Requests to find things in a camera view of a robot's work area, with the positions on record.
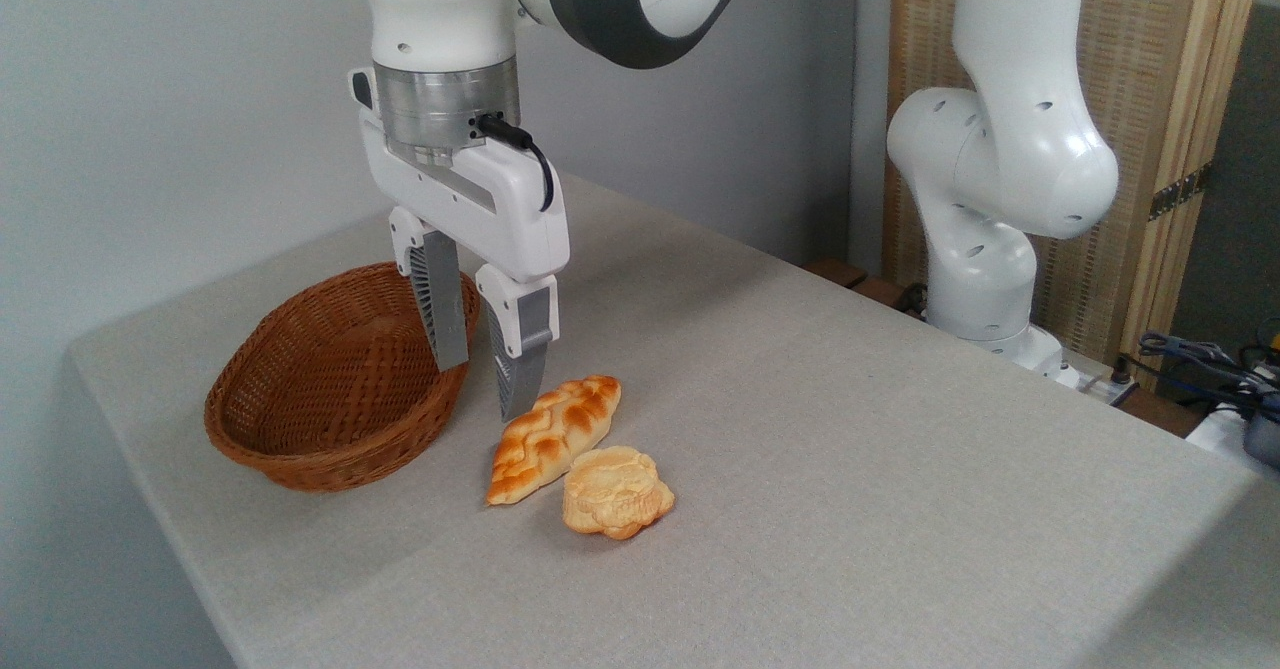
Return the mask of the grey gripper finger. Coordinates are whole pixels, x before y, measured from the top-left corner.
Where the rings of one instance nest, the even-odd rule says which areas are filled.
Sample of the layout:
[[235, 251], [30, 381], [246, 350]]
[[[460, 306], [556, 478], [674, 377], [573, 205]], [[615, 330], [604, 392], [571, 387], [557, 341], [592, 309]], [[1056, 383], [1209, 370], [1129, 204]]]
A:
[[396, 207], [389, 214], [398, 272], [410, 281], [436, 367], [468, 359], [465, 301], [457, 246], [449, 235]]
[[540, 394], [547, 345], [561, 336], [557, 278], [520, 283], [485, 264], [476, 283], [489, 315], [500, 414], [511, 422]]

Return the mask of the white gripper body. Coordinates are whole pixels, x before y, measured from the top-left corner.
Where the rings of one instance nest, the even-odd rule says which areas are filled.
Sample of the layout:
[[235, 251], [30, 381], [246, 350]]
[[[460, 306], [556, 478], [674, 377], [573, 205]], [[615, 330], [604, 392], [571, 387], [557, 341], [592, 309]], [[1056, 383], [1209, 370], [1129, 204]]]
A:
[[543, 209], [547, 183], [534, 153], [485, 139], [447, 160], [430, 159], [428, 148], [390, 139], [376, 109], [372, 69], [353, 69], [348, 81], [361, 105], [370, 171], [398, 207], [512, 280], [531, 283], [566, 267], [570, 235], [559, 180], [553, 178], [553, 203]]

